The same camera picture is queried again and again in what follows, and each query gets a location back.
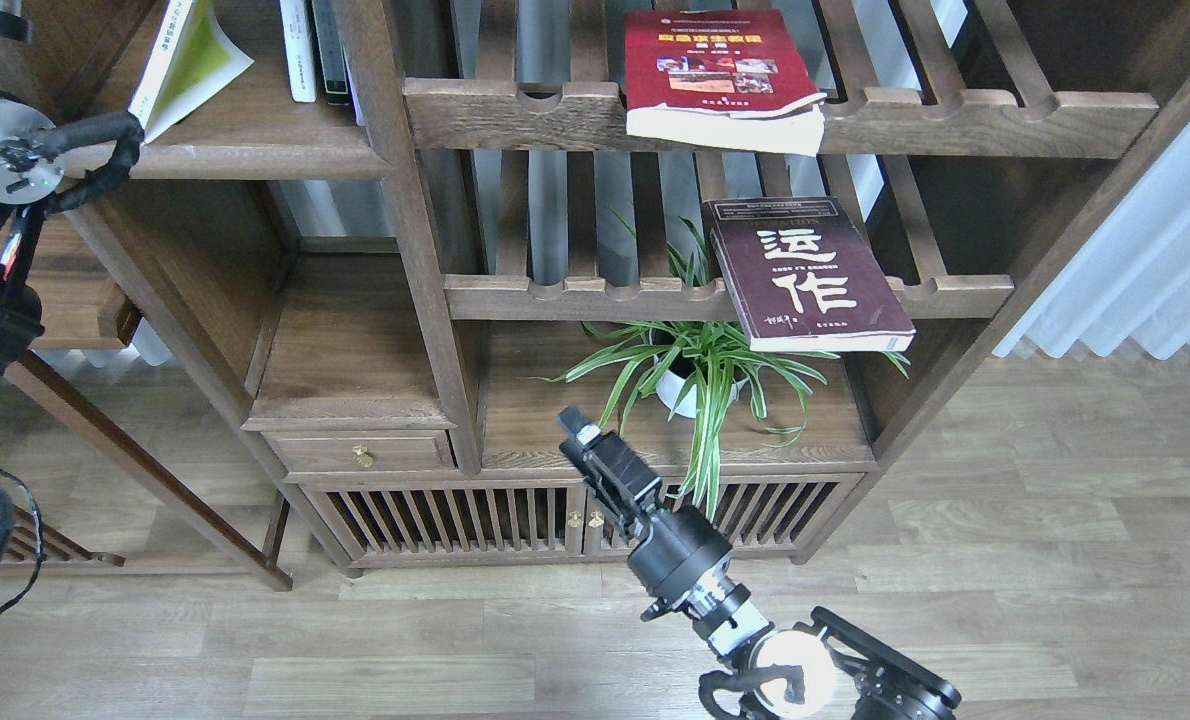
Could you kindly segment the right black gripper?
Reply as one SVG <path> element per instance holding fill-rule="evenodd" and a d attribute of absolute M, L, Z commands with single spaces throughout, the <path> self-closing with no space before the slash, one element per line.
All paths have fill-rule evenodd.
<path fill-rule="evenodd" d="M 727 578 L 732 546 L 696 507 L 668 509 L 662 478 L 614 432 L 605 433 L 575 405 L 557 415 L 563 453 L 575 453 L 591 497 L 626 541 L 635 541 L 627 565 L 649 596 L 641 621 L 685 612 L 700 622 L 735 591 Z"/>

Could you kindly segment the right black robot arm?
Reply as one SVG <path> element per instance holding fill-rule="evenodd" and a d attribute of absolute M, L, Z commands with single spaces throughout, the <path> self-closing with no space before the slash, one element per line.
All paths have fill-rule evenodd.
<path fill-rule="evenodd" d="M 718 656 L 699 680 L 714 719 L 806 719 L 823 710 L 837 676 L 854 682 L 856 719 L 951 719 L 959 689 L 834 612 L 779 630 L 729 577 L 732 544 L 695 506 L 669 509 L 663 482 L 614 432 L 578 407 L 562 411 L 560 451 L 582 474 L 609 527 L 632 544 L 627 564 L 653 602 L 651 621 L 681 612 Z"/>

